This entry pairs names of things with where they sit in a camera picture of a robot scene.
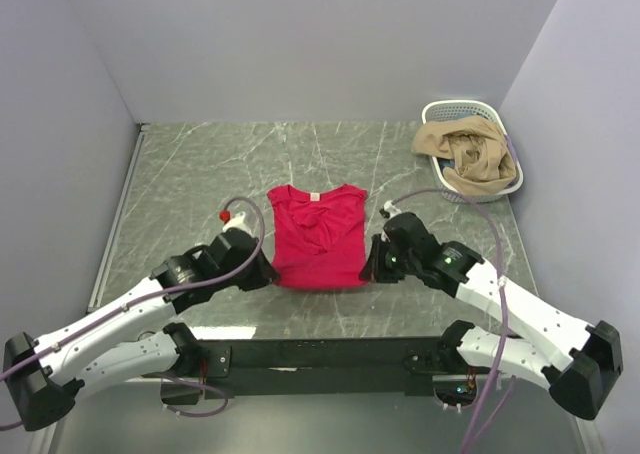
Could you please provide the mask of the red t-shirt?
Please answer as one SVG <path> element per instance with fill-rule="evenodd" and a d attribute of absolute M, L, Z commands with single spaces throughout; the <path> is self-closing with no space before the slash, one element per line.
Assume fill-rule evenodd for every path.
<path fill-rule="evenodd" d="M 267 193 L 274 217 L 277 285 L 293 290 L 354 289 L 365 284 L 367 192 L 344 184 L 324 193 L 281 185 Z"/>

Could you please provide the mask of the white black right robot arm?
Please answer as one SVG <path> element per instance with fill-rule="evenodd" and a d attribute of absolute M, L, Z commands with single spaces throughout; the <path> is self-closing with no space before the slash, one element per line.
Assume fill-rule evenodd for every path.
<path fill-rule="evenodd" d="M 440 336 L 437 363 L 449 373 L 496 365 L 504 374 L 547 390 L 565 411 L 584 420 L 599 414 L 623 371 L 619 331 L 592 325 L 547 304 L 498 274 L 479 253 L 456 241 L 439 243 L 411 212 L 390 208 L 372 238 L 361 278 L 398 283 L 408 276 L 507 323 L 505 339 L 467 321 Z"/>

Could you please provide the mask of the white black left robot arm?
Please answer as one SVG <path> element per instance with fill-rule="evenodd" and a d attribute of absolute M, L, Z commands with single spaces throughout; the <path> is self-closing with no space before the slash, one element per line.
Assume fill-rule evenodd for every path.
<path fill-rule="evenodd" d="M 1 380 L 19 427 L 43 429 L 77 401 L 131 378 L 198 373 L 204 351 L 172 317 L 228 287 L 251 291 L 276 278 L 261 239 L 232 228 L 209 245 L 168 258 L 125 294 L 71 325 L 37 338 L 15 335 L 5 344 Z"/>

